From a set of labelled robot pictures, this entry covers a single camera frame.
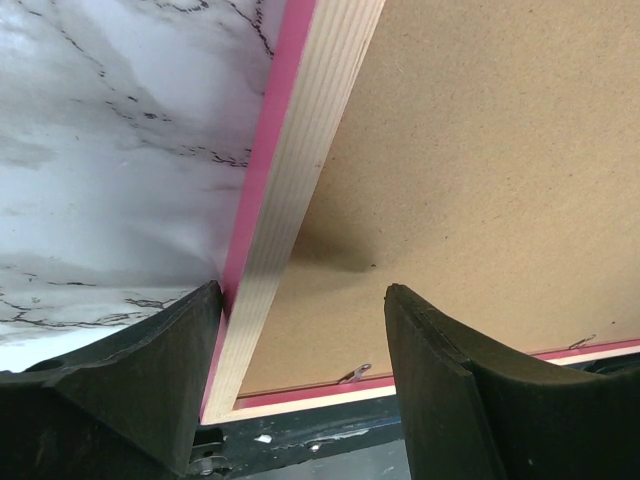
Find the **marble surface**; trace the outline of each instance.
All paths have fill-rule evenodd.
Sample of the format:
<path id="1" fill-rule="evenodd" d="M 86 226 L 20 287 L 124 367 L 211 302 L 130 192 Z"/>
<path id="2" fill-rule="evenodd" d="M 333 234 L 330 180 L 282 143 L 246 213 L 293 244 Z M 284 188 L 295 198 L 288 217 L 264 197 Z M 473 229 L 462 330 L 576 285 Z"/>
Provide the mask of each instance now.
<path id="1" fill-rule="evenodd" d="M 223 268 L 285 0 L 0 0 L 0 370 Z"/>

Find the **pink painted side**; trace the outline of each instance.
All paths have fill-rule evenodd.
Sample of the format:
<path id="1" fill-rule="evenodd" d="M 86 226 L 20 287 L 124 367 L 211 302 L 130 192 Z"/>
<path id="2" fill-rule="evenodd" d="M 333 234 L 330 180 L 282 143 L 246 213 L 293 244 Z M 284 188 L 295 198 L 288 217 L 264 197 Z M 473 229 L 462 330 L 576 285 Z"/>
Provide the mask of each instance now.
<path id="1" fill-rule="evenodd" d="M 253 232 L 269 181 L 269 172 L 280 139 L 280 131 L 287 114 L 307 33 L 311 26 L 315 3 L 315 0 L 289 0 L 285 7 L 278 45 L 269 72 L 249 168 L 242 187 L 229 253 L 222 275 L 225 313 L 220 322 L 218 339 L 213 352 L 203 409 L 211 392 L 211 384 L 227 335 L 228 318 L 247 262 Z"/>
<path id="2" fill-rule="evenodd" d="M 620 350 L 622 348 L 631 348 L 638 346 L 640 346 L 640 339 L 627 340 L 624 342 L 606 343 L 603 345 L 594 345 L 591 347 L 572 348 L 571 350 L 559 350 L 555 352 L 539 353 L 533 356 L 539 358 L 540 360 L 551 361 L 560 358 L 608 352 L 613 350 Z M 236 401 L 234 410 L 252 407 L 263 407 L 265 405 L 276 405 L 279 403 L 289 403 L 298 400 L 310 400 L 312 398 L 339 395 L 341 393 L 359 392 L 371 388 L 389 387 L 392 385 L 394 385 L 393 377 L 388 376 L 372 378 L 371 380 L 362 380 L 357 383 L 343 385 L 324 385 L 319 387 L 301 388 L 298 390 L 290 390 L 285 392 L 265 393 L 261 395 L 239 398 Z"/>

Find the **brown backing board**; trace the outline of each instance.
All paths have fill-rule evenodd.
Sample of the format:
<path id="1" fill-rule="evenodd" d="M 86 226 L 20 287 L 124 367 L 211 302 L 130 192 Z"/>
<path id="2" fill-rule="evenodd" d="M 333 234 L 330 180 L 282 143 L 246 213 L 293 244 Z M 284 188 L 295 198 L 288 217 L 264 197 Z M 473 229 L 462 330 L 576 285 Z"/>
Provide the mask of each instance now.
<path id="1" fill-rule="evenodd" d="M 639 24 L 388 0 L 241 392 L 388 373 L 392 282 L 527 352 L 640 337 Z"/>

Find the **cardboard panel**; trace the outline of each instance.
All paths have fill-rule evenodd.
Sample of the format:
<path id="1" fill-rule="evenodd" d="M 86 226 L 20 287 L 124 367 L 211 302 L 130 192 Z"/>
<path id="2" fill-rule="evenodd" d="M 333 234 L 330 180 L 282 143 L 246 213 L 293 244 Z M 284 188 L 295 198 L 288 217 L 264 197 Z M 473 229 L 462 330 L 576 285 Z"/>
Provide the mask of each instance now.
<path id="1" fill-rule="evenodd" d="M 527 352 L 640 337 L 638 24 L 388 0 L 243 392 L 389 373 L 393 282 Z"/>

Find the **metal clip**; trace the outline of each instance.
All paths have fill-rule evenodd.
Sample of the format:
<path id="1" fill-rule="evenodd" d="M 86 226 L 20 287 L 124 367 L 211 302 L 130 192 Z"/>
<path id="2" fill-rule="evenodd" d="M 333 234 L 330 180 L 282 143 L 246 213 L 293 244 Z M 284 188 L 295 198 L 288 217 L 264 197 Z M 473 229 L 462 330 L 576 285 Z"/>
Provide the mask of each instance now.
<path id="1" fill-rule="evenodd" d="M 370 363 L 365 363 L 364 365 L 359 366 L 358 368 L 356 368 L 353 372 L 349 373 L 348 375 L 345 375 L 344 377 L 342 377 L 340 379 L 340 381 L 338 382 L 339 385 L 343 385 L 345 383 L 356 383 L 359 382 L 362 379 L 362 375 L 364 375 L 364 373 L 367 370 L 371 369 L 371 364 Z"/>

